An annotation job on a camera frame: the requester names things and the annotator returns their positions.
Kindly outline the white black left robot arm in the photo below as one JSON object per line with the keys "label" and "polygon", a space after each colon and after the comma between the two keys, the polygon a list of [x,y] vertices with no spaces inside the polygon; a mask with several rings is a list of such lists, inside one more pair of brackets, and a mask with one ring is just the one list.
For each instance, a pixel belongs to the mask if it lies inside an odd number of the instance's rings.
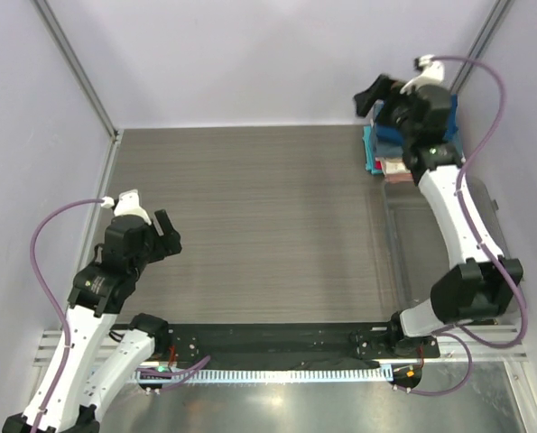
{"label": "white black left robot arm", "polygon": [[180,252],[181,236],[165,210],[154,218],[137,211],[114,214],[94,260],[74,277],[64,333],[40,388],[23,412],[5,420],[5,432],[99,431],[133,371],[170,352],[169,324],[136,315],[115,351],[94,370],[99,349],[145,267]]}

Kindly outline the clear plastic bin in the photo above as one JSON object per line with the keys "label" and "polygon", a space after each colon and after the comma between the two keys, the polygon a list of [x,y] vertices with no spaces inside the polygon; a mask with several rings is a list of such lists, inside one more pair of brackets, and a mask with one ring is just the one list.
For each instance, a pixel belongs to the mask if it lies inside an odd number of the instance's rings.
{"label": "clear plastic bin", "polygon": [[381,192],[396,308],[407,309],[430,296],[449,270],[449,256],[431,207],[412,182],[385,181]]}

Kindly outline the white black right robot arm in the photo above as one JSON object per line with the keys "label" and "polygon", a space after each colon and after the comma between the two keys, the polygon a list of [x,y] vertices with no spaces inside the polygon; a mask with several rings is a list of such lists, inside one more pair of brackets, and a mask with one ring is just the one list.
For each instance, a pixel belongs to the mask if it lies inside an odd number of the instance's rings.
{"label": "white black right robot arm", "polygon": [[381,103],[376,124],[403,138],[404,165],[431,208],[449,257],[449,270],[430,296],[392,315],[388,350],[405,357],[446,327],[503,316],[513,299],[522,298],[523,267],[489,236],[464,179],[461,154],[445,138],[450,92],[439,82],[410,85],[381,74],[353,100],[359,117]]}

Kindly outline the blue printed t-shirt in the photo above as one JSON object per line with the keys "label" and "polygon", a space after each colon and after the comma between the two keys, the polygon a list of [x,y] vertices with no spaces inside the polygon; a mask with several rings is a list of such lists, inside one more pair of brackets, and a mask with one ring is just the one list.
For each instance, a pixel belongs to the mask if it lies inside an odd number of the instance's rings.
{"label": "blue printed t-shirt", "polygon": [[[376,122],[377,116],[380,114],[380,111],[384,103],[381,101],[375,102],[373,105],[373,125],[372,128],[375,132],[377,139],[381,142],[386,142],[394,145],[403,145],[402,135],[395,129],[378,125]],[[458,95],[451,95],[451,110],[448,117],[447,129],[443,138],[446,141],[450,141],[458,131],[457,126],[457,109],[458,109]]]}

